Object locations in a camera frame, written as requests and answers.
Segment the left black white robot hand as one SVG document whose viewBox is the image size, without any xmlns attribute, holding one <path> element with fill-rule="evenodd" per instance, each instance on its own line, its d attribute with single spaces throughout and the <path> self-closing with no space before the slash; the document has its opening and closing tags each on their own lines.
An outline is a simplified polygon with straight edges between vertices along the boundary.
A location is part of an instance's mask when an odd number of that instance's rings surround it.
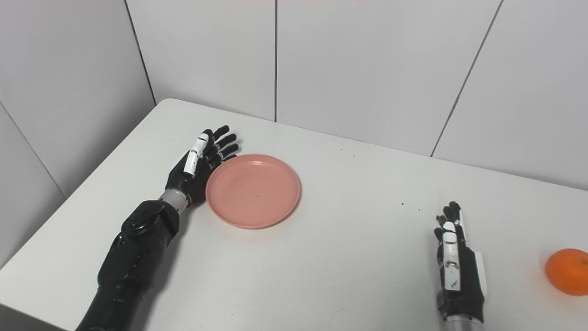
<svg viewBox="0 0 588 331">
<path fill-rule="evenodd" d="M 169 173 L 166 190 L 176 190 L 187 198 L 188 206 L 205 200 L 205 190 L 212 173 L 237 156 L 237 135 L 224 125 L 216 131 L 204 130 L 191 149 Z"/>
</svg>

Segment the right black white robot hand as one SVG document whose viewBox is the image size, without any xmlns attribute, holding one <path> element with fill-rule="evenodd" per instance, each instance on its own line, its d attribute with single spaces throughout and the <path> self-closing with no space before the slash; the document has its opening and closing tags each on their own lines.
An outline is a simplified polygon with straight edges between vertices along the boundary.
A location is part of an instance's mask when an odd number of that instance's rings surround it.
<svg viewBox="0 0 588 331">
<path fill-rule="evenodd" d="M 436 303 L 441 320 L 447 331 L 482 331 L 487 295 L 482 255 L 468 245 L 462 208 L 456 201 L 450 201 L 436 220 L 439 226 L 433 232 L 441 282 Z"/>
</svg>

